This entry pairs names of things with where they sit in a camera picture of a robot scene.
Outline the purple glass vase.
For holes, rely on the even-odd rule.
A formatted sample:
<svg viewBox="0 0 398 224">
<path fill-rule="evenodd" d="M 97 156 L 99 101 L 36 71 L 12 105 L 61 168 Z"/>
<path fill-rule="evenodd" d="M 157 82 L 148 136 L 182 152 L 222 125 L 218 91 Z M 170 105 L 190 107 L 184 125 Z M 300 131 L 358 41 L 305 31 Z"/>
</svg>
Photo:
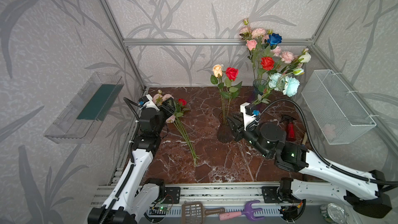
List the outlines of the purple glass vase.
<svg viewBox="0 0 398 224">
<path fill-rule="evenodd" d="M 248 102 L 254 102 L 255 100 L 258 99 L 258 95 L 262 96 L 263 95 L 263 91 L 266 86 L 268 85 L 268 82 L 265 79 L 256 79 L 253 81 L 253 91 L 252 94 L 250 95 L 250 97 L 248 98 Z"/>
</svg>

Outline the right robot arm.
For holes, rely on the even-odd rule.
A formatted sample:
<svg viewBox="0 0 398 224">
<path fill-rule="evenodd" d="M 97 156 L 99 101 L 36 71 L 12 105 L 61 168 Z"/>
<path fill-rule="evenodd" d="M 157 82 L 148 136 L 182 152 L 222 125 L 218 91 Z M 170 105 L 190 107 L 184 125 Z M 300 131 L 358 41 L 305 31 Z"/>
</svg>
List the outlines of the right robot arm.
<svg viewBox="0 0 398 224">
<path fill-rule="evenodd" d="M 286 132 L 279 126 L 261 122 L 261 113 L 253 104 L 240 106 L 240 114 L 227 117 L 235 141 L 245 140 L 263 158 L 287 172 L 320 178 L 307 182 L 283 178 L 276 191 L 280 202 L 333 202 L 351 206 L 361 215 L 382 219 L 391 210 L 387 192 L 396 189 L 396 181 L 386 181 L 383 172 L 354 170 L 324 158 L 308 138 L 311 149 L 286 141 Z"/>
</svg>

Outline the metal tin can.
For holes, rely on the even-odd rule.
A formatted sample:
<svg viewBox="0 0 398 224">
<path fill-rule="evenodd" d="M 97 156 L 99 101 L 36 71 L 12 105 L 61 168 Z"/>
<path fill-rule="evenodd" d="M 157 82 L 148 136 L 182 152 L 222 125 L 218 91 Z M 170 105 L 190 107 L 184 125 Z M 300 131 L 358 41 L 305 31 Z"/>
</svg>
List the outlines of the metal tin can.
<svg viewBox="0 0 398 224">
<path fill-rule="evenodd" d="M 346 224 L 347 217 L 345 210 L 334 203 L 323 204 L 320 206 L 320 213 L 323 219 L 330 224 Z"/>
</svg>

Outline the cream peach rose stem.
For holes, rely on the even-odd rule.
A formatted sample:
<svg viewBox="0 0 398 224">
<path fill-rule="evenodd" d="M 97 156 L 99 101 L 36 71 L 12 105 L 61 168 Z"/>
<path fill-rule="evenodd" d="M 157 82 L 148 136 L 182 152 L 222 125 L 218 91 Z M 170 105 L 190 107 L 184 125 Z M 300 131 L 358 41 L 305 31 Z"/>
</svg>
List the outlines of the cream peach rose stem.
<svg viewBox="0 0 398 224">
<path fill-rule="evenodd" d="M 219 93 L 220 93 L 220 98 L 221 98 L 221 109 L 222 109 L 222 123 L 226 124 L 226 106 L 225 106 L 225 101 L 224 101 L 224 97 L 223 97 L 223 87 L 224 87 L 224 83 L 223 83 L 223 65 L 222 64 L 217 64 L 212 68 L 212 72 L 213 75 L 211 75 L 210 77 L 210 82 L 213 85 L 216 85 L 219 89 Z"/>
</svg>

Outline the bunch of artificial flowers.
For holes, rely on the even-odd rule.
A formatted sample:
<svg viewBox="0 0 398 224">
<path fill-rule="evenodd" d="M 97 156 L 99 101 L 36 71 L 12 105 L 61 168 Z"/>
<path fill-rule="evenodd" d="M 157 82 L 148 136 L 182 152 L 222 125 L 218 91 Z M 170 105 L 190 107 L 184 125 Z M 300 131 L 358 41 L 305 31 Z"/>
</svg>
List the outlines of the bunch of artificial flowers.
<svg viewBox="0 0 398 224">
<path fill-rule="evenodd" d="M 153 96 L 152 101 L 158 107 L 162 106 L 164 103 L 167 103 L 171 106 L 171 116 L 166 120 L 166 123 L 173 123 L 177 128 L 179 133 L 181 134 L 183 140 L 189 147 L 191 152 L 194 165 L 198 165 L 199 157 L 196 155 L 194 146 L 189 138 L 189 135 L 181 121 L 181 118 L 184 116 L 185 112 L 188 112 L 190 109 L 187 108 L 187 101 L 185 99 L 179 98 L 174 99 L 171 94 L 163 94 L 162 90 L 158 90 L 157 93 Z"/>
</svg>

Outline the pale blue white flower stem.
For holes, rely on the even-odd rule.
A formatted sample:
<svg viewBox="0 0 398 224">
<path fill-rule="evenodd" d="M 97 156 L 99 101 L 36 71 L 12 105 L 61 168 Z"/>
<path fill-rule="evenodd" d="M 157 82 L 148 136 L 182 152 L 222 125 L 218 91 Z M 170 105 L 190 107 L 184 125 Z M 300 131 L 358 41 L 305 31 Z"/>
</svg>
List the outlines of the pale blue white flower stem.
<svg viewBox="0 0 398 224">
<path fill-rule="evenodd" d="M 254 105 L 261 103 L 268 104 L 270 102 L 269 97 L 274 92 L 281 92 L 283 95 L 292 97 L 297 94 L 300 86 L 299 80 L 294 75 L 285 75 L 281 73 L 275 73 L 269 76 L 266 81 L 268 85 L 263 91 L 263 95 L 258 95 L 258 99 L 253 102 Z"/>
</svg>

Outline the dark red glass vase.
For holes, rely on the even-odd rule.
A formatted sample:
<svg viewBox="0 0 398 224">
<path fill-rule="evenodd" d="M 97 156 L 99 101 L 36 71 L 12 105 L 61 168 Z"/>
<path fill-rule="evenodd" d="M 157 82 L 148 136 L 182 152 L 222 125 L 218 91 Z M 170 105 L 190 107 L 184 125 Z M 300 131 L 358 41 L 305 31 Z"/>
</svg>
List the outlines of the dark red glass vase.
<svg viewBox="0 0 398 224">
<path fill-rule="evenodd" d="M 234 141 L 234 137 L 230 128 L 230 125 L 227 121 L 227 118 L 224 116 L 223 112 L 219 114 L 220 125 L 217 131 L 217 139 L 221 143 L 231 143 Z"/>
</svg>

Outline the pink flower stem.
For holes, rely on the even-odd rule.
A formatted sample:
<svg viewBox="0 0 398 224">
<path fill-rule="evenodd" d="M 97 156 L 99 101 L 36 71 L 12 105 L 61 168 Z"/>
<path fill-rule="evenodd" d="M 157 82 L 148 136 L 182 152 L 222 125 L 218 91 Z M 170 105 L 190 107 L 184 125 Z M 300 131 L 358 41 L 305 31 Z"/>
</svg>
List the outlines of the pink flower stem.
<svg viewBox="0 0 398 224">
<path fill-rule="evenodd" d="M 261 79 L 262 76 L 259 74 L 259 68 L 263 51 L 262 39 L 260 37 L 257 37 L 255 39 L 247 40 L 246 46 L 249 50 L 249 58 L 252 63 L 255 79 Z"/>
<path fill-rule="evenodd" d="M 244 26 L 239 30 L 240 39 L 247 43 L 247 40 L 251 40 L 251 39 L 255 39 L 257 37 L 260 37 L 262 39 L 262 49 L 263 49 L 261 58 L 263 58 L 264 55 L 265 55 L 265 53 L 264 53 L 265 52 L 265 48 L 263 46 L 264 40 L 265 40 L 265 36 L 267 34 L 274 33 L 273 30 L 266 30 L 264 28 L 254 28 L 253 29 L 250 26 L 250 22 L 249 22 L 248 19 L 244 19 L 243 20 L 243 24 L 244 24 Z"/>
<path fill-rule="evenodd" d="M 307 52 L 307 53 L 309 53 L 309 50 L 308 50 L 308 48 L 305 48 L 303 51 L 302 51 L 302 53 L 305 53 L 305 52 Z M 285 66 L 287 66 L 288 64 L 290 64 L 294 59 L 296 59 L 298 56 L 300 56 L 300 55 L 294 55 L 292 52 L 290 52 L 290 51 L 282 51 L 281 50 L 281 53 L 279 54 L 279 57 L 278 57 L 278 61 L 279 61 L 279 65 L 280 65 L 280 67 L 278 68 L 278 70 L 277 70 L 277 73 L 281 73 L 281 70 L 285 67 Z"/>
</svg>

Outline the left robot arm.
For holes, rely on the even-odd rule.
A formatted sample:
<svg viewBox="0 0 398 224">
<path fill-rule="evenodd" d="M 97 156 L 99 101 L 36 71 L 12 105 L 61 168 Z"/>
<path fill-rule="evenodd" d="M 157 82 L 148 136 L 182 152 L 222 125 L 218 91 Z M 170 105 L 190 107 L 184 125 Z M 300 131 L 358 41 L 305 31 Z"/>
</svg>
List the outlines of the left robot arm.
<svg viewBox="0 0 398 224">
<path fill-rule="evenodd" d="M 129 99 L 125 102 L 141 110 L 129 142 L 129 162 L 103 205 L 91 209 L 88 224 L 137 224 L 152 203 L 165 197 L 162 179 L 149 179 L 143 186 L 140 183 L 159 149 L 162 129 L 175 112 L 174 100 L 170 97 L 156 104 L 148 94 L 138 103 Z"/>
</svg>

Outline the large red rose stem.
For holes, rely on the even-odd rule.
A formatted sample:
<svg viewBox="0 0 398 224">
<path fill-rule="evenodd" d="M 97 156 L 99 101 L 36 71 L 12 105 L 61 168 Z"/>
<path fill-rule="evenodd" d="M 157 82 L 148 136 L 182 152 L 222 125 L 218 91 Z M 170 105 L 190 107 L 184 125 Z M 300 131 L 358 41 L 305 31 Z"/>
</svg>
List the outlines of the large red rose stem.
<svg viewBox="0 0 398 224">
<path fill-rule="evenodd" d="M 271 70 L 273 70 L 275 61 L 273 60 L 272 57 L 263 57 L 261 58 L 261 68 L 259 69 L 259 75 L 260 77 L 263 76 L 264 73 L 268 73 Z"/>
</svg>

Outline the clear plastic wall shelf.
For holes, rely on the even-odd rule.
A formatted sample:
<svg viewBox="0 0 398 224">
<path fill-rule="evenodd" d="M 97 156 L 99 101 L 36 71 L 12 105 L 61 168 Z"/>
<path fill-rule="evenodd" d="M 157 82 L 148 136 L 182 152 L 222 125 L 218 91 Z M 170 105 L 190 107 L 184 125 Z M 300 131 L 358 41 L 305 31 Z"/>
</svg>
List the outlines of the clear plastic wall shelf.
<svg viewBox="0 0 398 224">
<path fill-rule="evenodd" d="M 93 73 L 44 137 L 57 144 L 90 144 L 123 86 L 122 76 Z"/>
</svg>

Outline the white rose stem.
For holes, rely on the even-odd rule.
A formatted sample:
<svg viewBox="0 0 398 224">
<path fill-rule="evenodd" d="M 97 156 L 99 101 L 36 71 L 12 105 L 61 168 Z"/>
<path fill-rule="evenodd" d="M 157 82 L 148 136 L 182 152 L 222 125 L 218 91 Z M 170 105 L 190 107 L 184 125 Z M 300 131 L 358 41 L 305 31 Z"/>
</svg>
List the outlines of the white rose stem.
<svg viewBox="0 0 398 224">
<path fill-rule="evenodd" d="M 304 74 L 304 69 L 302 66 L 305 63 L 308 63 L 311 60 L 311 55 L 307 52 L 302 53 L 300 56 L 298 56 L 296 59 L 294 59 L 290 64 L 285 66 L 282 70 L 281 73 L 285 75 L 302 75 Z"/>
</svg>

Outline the brown plastic scoop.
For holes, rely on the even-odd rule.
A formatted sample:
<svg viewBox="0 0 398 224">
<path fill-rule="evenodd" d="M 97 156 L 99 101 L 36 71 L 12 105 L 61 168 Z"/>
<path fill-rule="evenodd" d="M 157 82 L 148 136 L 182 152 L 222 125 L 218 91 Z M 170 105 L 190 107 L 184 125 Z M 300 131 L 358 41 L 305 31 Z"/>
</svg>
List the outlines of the brown plastic scoop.
<svg viewBox="0 0 398 224">
<path fill-rule="evenodd" d="M 201 202 L 185 203 L 181 206 L 182 224 L 203 224 L 206 216 L 226 212 L 224 207 L 205 208 Z"/>
</svg>

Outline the blue garden trowel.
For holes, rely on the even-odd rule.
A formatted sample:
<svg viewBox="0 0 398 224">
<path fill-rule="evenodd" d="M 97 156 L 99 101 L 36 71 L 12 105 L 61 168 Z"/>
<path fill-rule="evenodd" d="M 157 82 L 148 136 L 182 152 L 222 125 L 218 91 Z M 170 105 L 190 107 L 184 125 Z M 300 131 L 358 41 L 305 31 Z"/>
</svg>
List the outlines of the blue garden trowel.
<svg viewBox="0 0 398 224">
<path fill-rule="evenodd" d="M 305 146 L 306 145 L 306 143 L 307 143 L 307 141 L 308 141 L 308 135 L 307 135 L 307 133 L 305 133 L 304 134 L 304 137 L 303 137 L 303 139 L 302 139 L 302 146 Z"/>
</svg>

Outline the blue rose stem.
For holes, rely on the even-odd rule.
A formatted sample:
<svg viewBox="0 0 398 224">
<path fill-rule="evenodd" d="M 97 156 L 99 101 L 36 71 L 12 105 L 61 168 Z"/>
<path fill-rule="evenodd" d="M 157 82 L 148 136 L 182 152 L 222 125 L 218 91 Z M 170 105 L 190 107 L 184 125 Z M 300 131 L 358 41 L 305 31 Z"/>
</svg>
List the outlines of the blue rose stem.
<svg viewBox="0 0 398 224">
<path fill-rule="evenodd" d="M 277 33 L 267 34 L 264 40 L 265 55 L 264 57 L 272 57 L 275 61 L 273 70 L 267 73 L 268 76 L 275 74 L 280 67 L 278 57 L 281 53 L 279 44 L 282 42 L 282 37 Z"/>
</svg>

